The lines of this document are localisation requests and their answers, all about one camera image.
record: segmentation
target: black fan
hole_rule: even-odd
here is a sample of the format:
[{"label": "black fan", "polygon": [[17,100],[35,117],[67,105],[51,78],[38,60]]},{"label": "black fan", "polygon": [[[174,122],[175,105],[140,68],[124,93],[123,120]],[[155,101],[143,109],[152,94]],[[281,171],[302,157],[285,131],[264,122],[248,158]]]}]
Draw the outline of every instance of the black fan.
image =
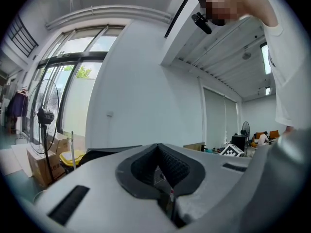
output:
[{"label": "black fan", "polygon": [[246,135],[246,136],[249,136],[249,134],[250,134],[250,128],[249,128],[248,122],[243,123],[242,130],[241,130],[241,134]]},{"label": "black fan", "polygon": [[49,173],[52,182],[54,182],[48,151],[53,144],[57,131],[59,97],[55,83],[49,79],[40,81],[32,90],[29,103],[31,103],[28,106],[30,111],[27,111],[27,113],[32,125],[30,141],[39,145],[43,143],[44,151],[40,154],[45,154]]}]

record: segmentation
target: hanging clothes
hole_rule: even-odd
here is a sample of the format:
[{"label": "hanging clothes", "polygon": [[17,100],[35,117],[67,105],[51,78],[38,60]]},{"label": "hanging clothes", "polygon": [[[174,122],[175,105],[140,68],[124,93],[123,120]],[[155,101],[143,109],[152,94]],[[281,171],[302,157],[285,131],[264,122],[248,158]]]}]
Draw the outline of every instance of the hanging clothes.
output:
[{"label": "hanging clothes", "polygon": [[16,92],[12,97],[7,112],[10,117],[25,117],[27,115],[28,97],[24,94]]}]

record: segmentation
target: white sleeve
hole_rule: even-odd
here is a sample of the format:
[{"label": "white sleeve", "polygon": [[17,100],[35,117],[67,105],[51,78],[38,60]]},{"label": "white sleeve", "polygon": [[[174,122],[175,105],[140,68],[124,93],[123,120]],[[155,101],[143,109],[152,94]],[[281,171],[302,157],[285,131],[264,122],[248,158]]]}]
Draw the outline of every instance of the white sleeve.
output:
[{"label": "white sleeve", "polygon": [[311,45],[299,19],[284,0],[269,0],[278,26],[263,25],[276,82],[276,121],[311,126]]}]

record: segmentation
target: fan pole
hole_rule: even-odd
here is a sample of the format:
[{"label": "fan pole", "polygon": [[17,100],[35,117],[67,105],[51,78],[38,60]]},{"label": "fan pole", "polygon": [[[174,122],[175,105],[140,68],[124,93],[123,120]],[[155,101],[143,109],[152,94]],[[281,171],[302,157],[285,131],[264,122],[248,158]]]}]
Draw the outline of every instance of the fan pole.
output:
[{"label": "fan pole", "polygon": [[48,155],[48,147],[47,147],[47,126],[41,125],[41,128],[43,130],[43,146],[44,146],[45,158],[47,159],[48,169],[49,169],[50,177],[52,179],[52,183],[54,183],[55,180],[52,174],[52,169],[51,169],[49,155]]}]

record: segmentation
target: ceiling light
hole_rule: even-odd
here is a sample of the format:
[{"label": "ceiling light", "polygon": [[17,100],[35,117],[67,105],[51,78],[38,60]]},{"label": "ceiling light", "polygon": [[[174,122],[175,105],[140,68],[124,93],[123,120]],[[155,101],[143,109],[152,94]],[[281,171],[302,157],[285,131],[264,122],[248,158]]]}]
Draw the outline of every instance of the ceiling light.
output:
[{"label": "ceiling light", "polygon": [[261,48],[261,51],[262,51],[262,56],[263,56],[265,73],[270,74],[271,73],[271,66],[270,66],[269,57],[268,57],[268,51],[269,51],[268,45],[264,45]]},{"label": "ceiling light", "polygon": [[271,88],[270,87],[267,87],[266,88],[266,96],[268,96],[270,94],[270,91],[271,91]]}]

